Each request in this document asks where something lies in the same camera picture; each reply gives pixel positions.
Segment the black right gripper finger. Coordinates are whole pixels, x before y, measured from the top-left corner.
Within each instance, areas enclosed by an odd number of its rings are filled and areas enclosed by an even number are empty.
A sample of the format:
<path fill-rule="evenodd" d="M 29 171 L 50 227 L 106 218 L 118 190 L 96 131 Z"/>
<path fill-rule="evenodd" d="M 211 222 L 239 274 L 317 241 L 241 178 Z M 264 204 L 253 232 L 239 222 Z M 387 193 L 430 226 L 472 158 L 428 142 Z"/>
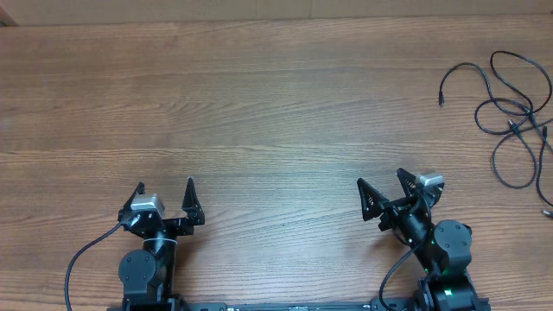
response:
<path fill-rule="evenodd" d="M 417 195 L 416 177 L 403 168 L 399 168 L 396 172 L 400 185 L 406 197 L 414 197 Z"/>
<path fill-rule="evenodd" d="M 362 178 L 358 178 L 357 186 L 363 220 L 368 221 L 379 217 L 383 213 L 384 204 L 388 202 L 388 199 Z"/>

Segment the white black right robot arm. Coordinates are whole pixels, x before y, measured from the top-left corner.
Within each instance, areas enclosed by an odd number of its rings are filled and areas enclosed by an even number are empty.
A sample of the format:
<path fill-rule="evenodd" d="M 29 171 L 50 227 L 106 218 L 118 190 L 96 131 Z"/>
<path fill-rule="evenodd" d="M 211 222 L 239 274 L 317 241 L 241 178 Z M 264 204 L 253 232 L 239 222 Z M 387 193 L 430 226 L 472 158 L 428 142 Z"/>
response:
<path fill-rule="evenodd" d="M 467 271 L 472 262 L 472 228 L 459 221 L 432 220 L 432 208 L 445 182 L 438 174 L 414 175 L 399 168 L 396 176 L 404 197 L 390 200 L 362 178 L 357 180 L 363 220 L 378 219 L 378 228 L 391 230 L 410 250 L 387 272 L 371 299 L 371 310 L 490 311 L 487 298 L 478 296 Z M 385 285 L 409 257 L 425 271 L 412 297 L 384 298 Z"/>

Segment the brown cardboard wall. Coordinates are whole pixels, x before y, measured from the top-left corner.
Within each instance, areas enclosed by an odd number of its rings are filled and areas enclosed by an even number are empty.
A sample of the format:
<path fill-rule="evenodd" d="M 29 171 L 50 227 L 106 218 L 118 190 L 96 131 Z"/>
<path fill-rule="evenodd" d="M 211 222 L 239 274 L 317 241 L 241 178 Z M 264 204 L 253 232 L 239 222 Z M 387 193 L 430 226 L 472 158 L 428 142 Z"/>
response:
<path fill-rule="evenodd" d="M 552 0 L 1 0 L 14 26 L 548 14 Z"/>

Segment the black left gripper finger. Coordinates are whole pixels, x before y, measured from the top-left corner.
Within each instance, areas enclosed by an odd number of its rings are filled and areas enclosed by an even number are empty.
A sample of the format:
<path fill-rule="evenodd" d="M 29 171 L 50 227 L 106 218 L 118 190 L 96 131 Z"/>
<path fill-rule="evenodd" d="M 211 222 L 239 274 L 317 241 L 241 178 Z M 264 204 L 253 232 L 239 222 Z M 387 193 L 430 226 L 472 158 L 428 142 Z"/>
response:
<path fill-rule="evenodd" d="M 197 197 L 192 177 L 188 177 L 181 209 L 187 214 L 188 222 L 191 225 L 205 224 L 205 214 Z"/>
<path fill-rule="evenodd" d="M 144 185 L 143 182 L 140 181 L 137 184 L 137 187 L 133 191 L 130 198 L 127 199 L 127 201 L 123 204 L 122 208 L 118 211 L 118 215 L 119 216 L 124 216 L 124 214 L 130 210 L 131 203 L 135 199 L 135 197 L 137 195 L 142 195 L 142 194 L 145 194 L 145 185 Z"/>

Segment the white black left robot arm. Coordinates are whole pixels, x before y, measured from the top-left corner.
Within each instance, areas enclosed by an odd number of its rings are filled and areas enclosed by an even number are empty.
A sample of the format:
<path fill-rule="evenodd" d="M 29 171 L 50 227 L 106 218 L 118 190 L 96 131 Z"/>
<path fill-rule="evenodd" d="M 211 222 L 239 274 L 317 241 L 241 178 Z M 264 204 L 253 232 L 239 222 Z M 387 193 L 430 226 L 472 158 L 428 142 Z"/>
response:
<path fill-rule="evenodd" d="M 166 219 L 165 207 L 157 194 L 147 194 L 140 182 L 118 212 L 118 223 L 143 241 L 143 246 L 127 253 L 118 267 L 124 286 L 123 310 L 189 310 L 180 294 L 174 292 L 178 237 L 191 236 L 205 224 L 194 179 L 188 178 L 181 204 L 184 217 Z"/>

